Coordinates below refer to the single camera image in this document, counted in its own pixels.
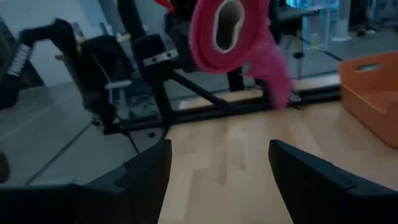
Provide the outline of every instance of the metal bar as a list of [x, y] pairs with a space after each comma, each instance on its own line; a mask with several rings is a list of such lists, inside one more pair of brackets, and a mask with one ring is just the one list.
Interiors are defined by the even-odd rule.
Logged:
[[173, 72], [171, 79], [175, 80], [179, 84], [192, 90], [194, 93], [198, 94], [199, 96], [203, 97], [204, 99], [212, 102], [218, 108], [225, 110], [225, 111], [232, 110], [231, 105], [227, 101], [218, 98], [214, 94], [210, 93], [209, 91], [206, 91], [204, 88], [196, 85], [191, 80], [183, 77], [182, 75], [179, 75], [179, 74]]
[[242, 67], [234, 69], [226, 74], [228, 78], [229, 90], [232, 91], [242, 91], [244, 90], [244, 82], [242, 74]]
[[164, 88], [163, 82], [154, 82], [150, 84], [152, 92], [156, 101], [156, 105], [160, 111], [165, 122], [173, 123], [173, 109], [167, 96], [166, 89]]
[[[290, 107], [307, 106], [312, 103], [337, 101], [341, 98], [339, 85], [321, 87], [312, 90], [302, 90], [298, 91], [298, 95], [301, 97], [302, 100], [300, 102], [291, 103], [289, 105]], [[147, 128], [165, 128], [166, 133], [164, 133], [163, 136], [166, 136], [167, 130], [173, 124], [203, 121], [208, 119], [224, 118], [228, 116], [271, 110], [271, 107], [267, 107], [264, 104], [263, 98], [252, 98], [248, 100], [235, 101], [230, 104], [234, 108], [234, 110], [230, 112], [219, 109], [215, 106], [206, 106], [202, 108], [194, 108], [183, 111], [174, 111], [173, 117], [175, 119], [172, 123], [165, 122], [165, 118], [153, 120], [155, 116], [149, 116], [143, 118], [143, 120], [141, 121], [140, 119], [136, 119], [134, 120], [135, 123], [133, 123], [132, 121], [129, 121], [128, 123], [122, 123], [120, 124], [118, 129], [107, 130], [104, 133], [113, 134], [123, 133], [127, 130], [133, 131]]]

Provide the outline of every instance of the wooden floor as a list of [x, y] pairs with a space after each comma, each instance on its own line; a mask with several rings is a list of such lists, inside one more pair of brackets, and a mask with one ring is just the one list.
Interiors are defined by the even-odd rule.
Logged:
[[398, 190], [398, 151], [339, 102], [181, 124], [167, 137], [173, 164], [159, 223], [292, 223], [271, 173], [271, 139]]

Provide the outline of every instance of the orange plastic crate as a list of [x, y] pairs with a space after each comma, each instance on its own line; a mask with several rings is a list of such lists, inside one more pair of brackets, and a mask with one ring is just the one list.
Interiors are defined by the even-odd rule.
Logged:
[[345, 60], [339, 70], [343, 106], [398, 147], [398, 52]]

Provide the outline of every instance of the pink fabric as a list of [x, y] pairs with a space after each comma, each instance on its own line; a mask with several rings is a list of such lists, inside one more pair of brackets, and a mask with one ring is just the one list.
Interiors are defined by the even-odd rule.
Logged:
[[269, 0], [241, 0], [245, 20], [237, 44], [225, 54], [212, 43], [215, 12], [222, 2], [198, 0], [195, 7], [189, 42], [197, 65], [209, 72], [226, 73], [250, 62], [251, 69], [244, 75], [267, 80], [274, 107], [286, 107], [291, 82], [285, 59], [267, 25]]

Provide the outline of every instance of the hole in towel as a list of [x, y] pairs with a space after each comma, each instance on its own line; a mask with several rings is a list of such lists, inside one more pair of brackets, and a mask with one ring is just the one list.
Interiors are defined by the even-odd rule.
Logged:
[[242, 19], [240, 6], [229, 1], [225, 3], [218, 15], [216, 44], [221, 50], [230, 50], [236, 44], [240, 27], [237, 23]]

